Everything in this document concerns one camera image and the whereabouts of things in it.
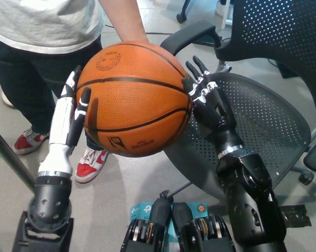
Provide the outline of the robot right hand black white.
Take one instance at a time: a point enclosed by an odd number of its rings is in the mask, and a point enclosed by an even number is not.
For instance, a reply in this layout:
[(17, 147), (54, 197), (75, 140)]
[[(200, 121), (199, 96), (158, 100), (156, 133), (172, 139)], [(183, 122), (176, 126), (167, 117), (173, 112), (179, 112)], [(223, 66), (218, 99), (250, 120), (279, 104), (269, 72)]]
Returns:
[(186, 67), (193, 77), (185, 77), (182, 84), (193, 104), (193, 115), (204, 138), (215, 147), (219, 159), (243, 147), (236, 132), (236, 120), (222, 88), (212, 78), (204, 63), (193, 56)]

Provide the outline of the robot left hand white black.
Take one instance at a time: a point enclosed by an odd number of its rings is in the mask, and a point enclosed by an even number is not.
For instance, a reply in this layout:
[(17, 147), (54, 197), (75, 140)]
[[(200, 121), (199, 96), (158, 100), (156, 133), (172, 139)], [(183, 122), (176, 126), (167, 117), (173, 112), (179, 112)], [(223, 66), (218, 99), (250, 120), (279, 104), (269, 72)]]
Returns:
[(69, 162), (77, 146), (85, 123), (91, 89), (85, 88), (76, 100), (78, 79), (81, 67), (77, 66), (68, 76), (52, 118), (49, 152), (41, 162), (38, 176), (60, 176), (71, 178), (72, 167)]

